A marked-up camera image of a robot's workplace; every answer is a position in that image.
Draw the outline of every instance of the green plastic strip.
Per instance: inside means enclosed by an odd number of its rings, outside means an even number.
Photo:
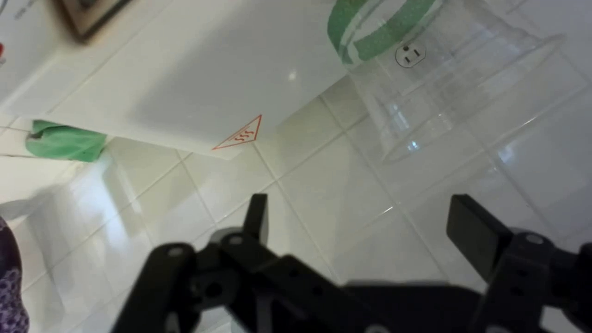
[[[366,0],[336,0],[336,3],[332,5],[329,23],[327,23],[327,33],[332,47],[336,49],[336,53],[343,62],[351,62],[351,59],[347,55],[347,47],[340,44],[340,38],[343,36],[349,22],[364,3]]]
[[[35,120],[25,147],[46,158],[96,160],[103,151],[107,136],[96,131]]]
[[[331,10],[327,33],[332,42],[332,47],[343,62],[351,62],[351,57],[347,53],[347,46],[340,42],[342,34],[345,33],[353,16],[364,3],[366,0],[336,0]],[[384,51],[386,47],[401,42],[406,36],[406,33],[419,25],[432,3],[434,0],[406,0],[401,5],[401,9],[395,10],[380,27],[377,27],[364,38],[353,42],[358,57],[362,60],[368,60]]]

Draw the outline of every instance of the white tile floor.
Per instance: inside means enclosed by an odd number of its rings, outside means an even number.
[[[582,23],[590,5],[571,0],[569,12],[582,16],[571,23],[549,18],[562,1],[488,1],[540,34],[567,33],[565,46],[527,83],[403,158],[382,158],[377,131],[343,79],[232,160],[118,138],[97,162],[59,170],[59,181],[51,166],[1,162],[0,170],[29,168],[55,182],[12,221],[31,330],[109,330],[149,247],[203,245],[212,229],[240,223],[253,192],[269,194],[269,245],[334,281],[436,279],[480,290],[484,282],[443,234],[454,192],[564,247],[592,240],[592,66],[584,57],[592,29]],[[5,142],[12,151],[18,138]],[[3,188],[23,186],[0,173]],[[553,310],[545,323],[575,330]],[[220,312],[207,316],[203,330],[227,329]]]
[[[75,164],[33,157],[25,149],[29,127],[31,120],[0,116],[0,201],[29,197]]]

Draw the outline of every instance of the purple fabric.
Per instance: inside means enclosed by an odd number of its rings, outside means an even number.
[[[20,297],[22,264],[12,231],[0,218],[0,333],[27,333],[29,318]]]

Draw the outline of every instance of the clear plastic container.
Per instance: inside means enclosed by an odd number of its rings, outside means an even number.
[[[355,66],[351,77],[392,160],[493,103],[558,42],[506,23],[479,0],[445,0],[421,29]]]

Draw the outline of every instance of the green rim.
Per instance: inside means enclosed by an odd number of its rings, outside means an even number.
[[[390,46],[403,42],[405,36],[419,25],[436,0],[406,0],[399,10],[395,10],[380,27],[355,40],[353,46],[362,60],[368,60]],[[347,44],[342,44],[342,36],[366,0],[336,0],[327,33],[332,47],[343,62],[353,62],[347,51]]]

